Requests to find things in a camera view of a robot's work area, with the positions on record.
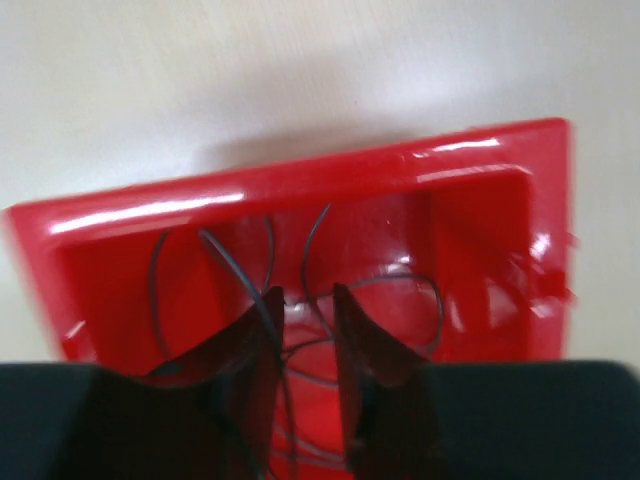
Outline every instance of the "beige surface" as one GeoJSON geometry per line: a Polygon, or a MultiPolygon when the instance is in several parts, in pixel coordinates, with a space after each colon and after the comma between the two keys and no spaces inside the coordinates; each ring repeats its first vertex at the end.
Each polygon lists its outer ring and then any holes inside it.
{"type": "MultiPolygon", "coordinates": [[[[570,353],[640,365],[638,25],[636,0],[7,0],[0,207],[564,116],[570,353]]],[[[50,358],[1,252],[0,359],[50,358]]]]}

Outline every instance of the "red plastic container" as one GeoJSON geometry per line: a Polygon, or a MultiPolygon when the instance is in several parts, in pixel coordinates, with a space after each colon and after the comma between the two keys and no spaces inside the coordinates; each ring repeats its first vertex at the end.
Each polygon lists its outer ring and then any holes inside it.
{"type": "MultiPolygon", "coordinates": [[[[202,248],[197,229],[215,232],[261,285],[269,258],[265,215],[275,232],[271,284],[285,288],[288,303],[285,343],[320,336],[300,301],[300,267],[304,242],[328,203],[309,257],[312,293],[336,281],[423,273],[445,299],[434,361],[557,359],[569,299],[569,130],[561,119],[470,130],[23,204],[8,216],[70,360],[127,374],[163,361],[152,335],[147,277],[166,229],[157,278],[172,351],[183,353],[233,321],[249,299],[202,248]]],[[[406,343],[426,344],[435,335],[434,296],[423,286],[401,281],[356,293],[369,315],[406,343]]],[[[320,306],[331,321],[331,300],[320,306]]],[[[291,366],[335,378],[333,347],[309,348],[291,366]]],[[[291,382],[299,435],[340,453],[337,392],[295,376],[291,382]]],[[[284,425],[282,412],[277,418],[284,425]]],[[[277,432],[274,445],[286,446],[277,432]]],[[[301,478],[326,477],[308,468],[301,478]]]]}

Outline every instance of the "red tray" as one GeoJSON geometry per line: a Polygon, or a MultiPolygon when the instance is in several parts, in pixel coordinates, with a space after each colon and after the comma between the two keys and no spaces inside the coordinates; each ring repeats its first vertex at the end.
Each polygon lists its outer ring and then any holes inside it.
{"type": "MultiPolygon", "coordinates": [[[[197,229],[215,232],[261,285],[269,258],[265,215],[275,233],[271,284],[285,288],[288,303],[285,343],[317,337],[317,322],[300,303],[300,268],[304,242],[329,202],[309,257],[314,294],[336,281],[423,273],[445,299],[434,361],[557,359],[569,300],[569,130],[561,119],[470,130],[17,205],[8,217],[70,360],[136,375],[163,361],[147,277],[166,229],[172,231],[157,278],[172,351],[180,354],[233,321],[249,299],[202,248],[197,229]]],[[[426,344],[435,335],[435,302],[423,286],[381,283],[357,296],[406,343],[426,344]]],[[[320,306],[331,321],[330,299],[320,306]]],[[[292,367],[334,377],[332,346],[301,352],[292,367]]],[[[295,377],[292,388],[300,436],[340,452],[337,392],[295,377]]],[[[277,433],[274,444],[285,446],[277,433]]]]}

